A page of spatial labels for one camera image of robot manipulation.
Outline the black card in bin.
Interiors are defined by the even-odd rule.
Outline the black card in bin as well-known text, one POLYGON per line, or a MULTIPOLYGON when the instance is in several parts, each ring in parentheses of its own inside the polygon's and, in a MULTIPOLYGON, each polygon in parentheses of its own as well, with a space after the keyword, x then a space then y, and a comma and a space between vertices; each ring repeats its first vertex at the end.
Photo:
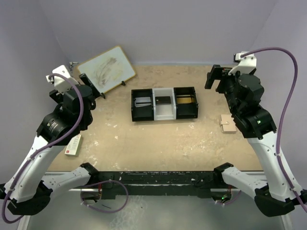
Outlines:
POLYGON ((167 105, 171 104, 171 97, 170 96, 157 96, 155 97, 156 105, 167 105))

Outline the white green paper box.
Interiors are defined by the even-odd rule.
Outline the white green paper box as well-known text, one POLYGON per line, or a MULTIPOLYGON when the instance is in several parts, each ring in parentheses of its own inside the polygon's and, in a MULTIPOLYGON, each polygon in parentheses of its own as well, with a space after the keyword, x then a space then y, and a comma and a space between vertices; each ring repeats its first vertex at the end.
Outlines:
POLYGON ((66 146, 66 149, 65 149, 65 152, 64 152, 65 155, 76 157, 79 153, 79 146, 80 146, 81 140, 82 140, 81 134, 74 136, 70 140, 68 145, 66 146))

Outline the gold card in bin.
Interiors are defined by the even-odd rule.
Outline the gold card in bin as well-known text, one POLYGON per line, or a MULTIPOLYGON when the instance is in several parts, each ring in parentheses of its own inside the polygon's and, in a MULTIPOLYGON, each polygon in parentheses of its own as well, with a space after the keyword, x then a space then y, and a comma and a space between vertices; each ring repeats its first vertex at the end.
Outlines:
POLYGON ((190 104, 194 102, 195 102, 195 99, 191 97, 190 95, 180 95, 177 97, 178 104, 190 104))

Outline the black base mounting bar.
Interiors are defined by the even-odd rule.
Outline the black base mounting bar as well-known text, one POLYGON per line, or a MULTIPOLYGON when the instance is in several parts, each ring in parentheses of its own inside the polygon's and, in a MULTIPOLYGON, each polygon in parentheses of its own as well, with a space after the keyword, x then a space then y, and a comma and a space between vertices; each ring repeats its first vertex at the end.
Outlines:
POLYGON ((98 171, 90 163, 81 167, 89 171, 91 187, 97 182, 107 181, 102 188, 102 199, 117 196, 196 196, 210 198, 229 193, 231 187, 219 182, 213 171, 98 171))

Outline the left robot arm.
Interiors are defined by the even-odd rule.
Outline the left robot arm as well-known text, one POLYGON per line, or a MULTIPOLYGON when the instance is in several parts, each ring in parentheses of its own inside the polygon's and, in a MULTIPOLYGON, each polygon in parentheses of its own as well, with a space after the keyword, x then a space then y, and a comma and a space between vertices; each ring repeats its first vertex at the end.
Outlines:
POLYGON ((46 177, 45 173, 57 155, 70 140, 92 123, 91 111, 96 108, 92 87, 73 83, 61 74, 48 77, 52 83, 57 78, 65 80, 70 87, 61 95, 53 90, 49 96, 57 102, 54 111, 46 115, 36 131, 33 145, 15 175, 0 186, 2 219, 8 224, 5 211, 17 215, 32 216, 41 212, 59 194, 72 188, 88 185, 98 177, 98 170, 90 163, 83 163, 66 174, 46 177))

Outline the silver cards stack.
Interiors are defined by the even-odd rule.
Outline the silver cards stack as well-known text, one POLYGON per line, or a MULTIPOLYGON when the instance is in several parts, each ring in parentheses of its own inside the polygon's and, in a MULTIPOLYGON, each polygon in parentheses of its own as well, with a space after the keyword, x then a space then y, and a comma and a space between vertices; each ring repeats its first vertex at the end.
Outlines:
POLYGON ((135 107, 150 106, 152 104, 151 97, 136 97, 134 99, 135 107))

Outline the whiteboard with yellow frame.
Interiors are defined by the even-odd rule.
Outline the whiteboard with yellow frame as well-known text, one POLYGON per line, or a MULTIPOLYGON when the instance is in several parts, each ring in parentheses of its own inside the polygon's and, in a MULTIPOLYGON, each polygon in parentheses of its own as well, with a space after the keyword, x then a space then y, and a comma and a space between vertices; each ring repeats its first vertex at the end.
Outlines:
POLYGON ((136 72, 121 46, 115 46, 76 66, 80 74, 85 73, 95 97, 105 94, 136 76, 136 72))

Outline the middle white tray bin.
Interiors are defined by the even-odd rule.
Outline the middle white tray bin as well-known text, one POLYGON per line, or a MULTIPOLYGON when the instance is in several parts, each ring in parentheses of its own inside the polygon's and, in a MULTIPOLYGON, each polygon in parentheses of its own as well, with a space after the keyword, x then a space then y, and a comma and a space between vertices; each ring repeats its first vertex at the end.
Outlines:
POLYGON ((174 88, 152 88, 154 121, 176 120, 174 88))

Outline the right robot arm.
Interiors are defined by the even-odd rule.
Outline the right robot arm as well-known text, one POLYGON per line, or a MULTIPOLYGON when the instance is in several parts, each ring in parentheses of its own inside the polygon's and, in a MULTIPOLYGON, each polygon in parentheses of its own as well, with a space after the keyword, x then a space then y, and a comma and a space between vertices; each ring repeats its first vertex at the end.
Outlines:
POLYGON ((232 185, 254 199, 267 217, 283 216, 296 205, 306 204, 307 191, 297 183, 281 150, 277 149, 277 128, 271 114, 260 105, 264 88, 260 79, 250 74, 232 74, 230 68, 213 65, 204 88, 219 80, 216 92, 225 96, 238 130, 254 149, 266 181, 241 172, 224 163, 214 169, 214 180, 232 185))

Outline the left black tray bin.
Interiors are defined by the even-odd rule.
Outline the left black tray bin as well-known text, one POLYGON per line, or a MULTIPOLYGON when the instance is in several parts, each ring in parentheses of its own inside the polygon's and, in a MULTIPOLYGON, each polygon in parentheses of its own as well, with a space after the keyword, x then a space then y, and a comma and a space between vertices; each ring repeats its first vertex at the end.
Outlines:
POLYGON ((133 122, 153 121, 153 106, 152 89, 131 90, 131 118, 133 122))

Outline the right black tray bin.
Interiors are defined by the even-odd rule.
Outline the right black tray bin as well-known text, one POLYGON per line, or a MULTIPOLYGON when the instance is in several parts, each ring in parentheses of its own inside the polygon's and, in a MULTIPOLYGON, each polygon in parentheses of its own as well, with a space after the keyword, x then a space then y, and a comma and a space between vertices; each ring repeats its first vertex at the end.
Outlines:
POLYGON ((194 87, 175 87, 176 119, 198 118, 199 105, 194 87))

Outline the black tray bin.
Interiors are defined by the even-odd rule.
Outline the black tray bin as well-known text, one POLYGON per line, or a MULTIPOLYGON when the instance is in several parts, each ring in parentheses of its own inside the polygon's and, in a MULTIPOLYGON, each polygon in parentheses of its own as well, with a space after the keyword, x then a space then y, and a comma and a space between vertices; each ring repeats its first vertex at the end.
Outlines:
POLYGON ((131 90, 131 118, 133 122, 153 121, 153 106, 152 89, 131 90))
POLYGON ((176 119, 198 118, 199 105, 194 87, 175 87, 176 119))

